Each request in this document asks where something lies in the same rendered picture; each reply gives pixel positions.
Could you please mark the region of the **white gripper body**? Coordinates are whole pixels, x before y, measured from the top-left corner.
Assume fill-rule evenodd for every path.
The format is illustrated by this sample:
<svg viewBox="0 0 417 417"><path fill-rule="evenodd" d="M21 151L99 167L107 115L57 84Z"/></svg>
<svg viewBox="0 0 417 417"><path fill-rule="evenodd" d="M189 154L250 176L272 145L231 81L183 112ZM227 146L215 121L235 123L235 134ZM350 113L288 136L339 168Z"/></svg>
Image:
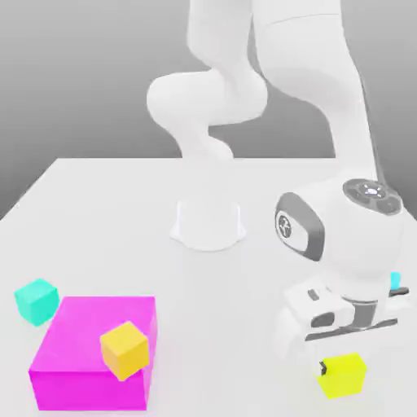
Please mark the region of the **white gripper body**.
<svg viewBox="0 0 417 417"><path fill-rule="evenodd" d="M281 358L315 359L359 353L368 357L403 342L403 304L311 302L287 305L277 316L275 344Z"/></svg>

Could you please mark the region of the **small yellow cube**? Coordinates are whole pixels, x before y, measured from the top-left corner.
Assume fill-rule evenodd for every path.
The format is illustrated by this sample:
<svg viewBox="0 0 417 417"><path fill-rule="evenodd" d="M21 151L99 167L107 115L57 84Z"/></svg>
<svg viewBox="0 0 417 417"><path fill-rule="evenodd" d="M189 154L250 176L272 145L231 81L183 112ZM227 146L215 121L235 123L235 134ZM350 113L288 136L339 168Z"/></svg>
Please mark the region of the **small yellow cube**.
<svg viewBox="0 0 417 417"><path fill-rule="evenodd" d="M327 373L315 376L327 399L346 397L362 391L367 366L359 353L327 357Z"/></svg>

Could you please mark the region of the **small orange cube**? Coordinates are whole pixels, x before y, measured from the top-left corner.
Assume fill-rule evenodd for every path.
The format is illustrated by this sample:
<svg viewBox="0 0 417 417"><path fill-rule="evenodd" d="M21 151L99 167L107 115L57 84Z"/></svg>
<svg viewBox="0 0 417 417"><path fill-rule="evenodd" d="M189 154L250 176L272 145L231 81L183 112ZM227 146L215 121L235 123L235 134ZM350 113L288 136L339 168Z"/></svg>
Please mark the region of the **small orange cube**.
<svg viewBox="0 0 417 417"><path fill-rule="evenodd" d="M148 338L127 321L99 337L103 362L120 381L150 364Z"/></svg>

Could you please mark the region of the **small teal cube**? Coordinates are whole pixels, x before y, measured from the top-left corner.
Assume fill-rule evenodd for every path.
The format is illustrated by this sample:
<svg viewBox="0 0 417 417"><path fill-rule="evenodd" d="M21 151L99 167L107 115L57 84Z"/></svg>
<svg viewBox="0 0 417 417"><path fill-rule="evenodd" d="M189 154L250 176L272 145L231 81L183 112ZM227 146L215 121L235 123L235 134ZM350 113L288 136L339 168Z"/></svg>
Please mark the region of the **small teal cube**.
<svg viewBox="0 0 417 417"><path fill-rule="evenodd" d="M44 279L36 279L14 292L22 318L38 327L51 319L59 306L58 289Z"/></svg>

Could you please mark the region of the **large magenta box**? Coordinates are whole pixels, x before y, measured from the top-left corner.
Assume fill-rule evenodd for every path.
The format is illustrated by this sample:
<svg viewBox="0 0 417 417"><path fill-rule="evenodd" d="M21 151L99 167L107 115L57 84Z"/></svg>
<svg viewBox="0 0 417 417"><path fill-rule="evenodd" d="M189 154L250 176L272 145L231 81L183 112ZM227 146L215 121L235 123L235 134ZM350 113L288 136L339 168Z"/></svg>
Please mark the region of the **large magenta box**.
<svg viewBox="0 0 417 417"><path fill-rule="evenodd" d="M150 364L120 382L99 337L131 321L147 338ZM153 296L66 296L29 368L39 410L146 410L157 340Z"/></svg>

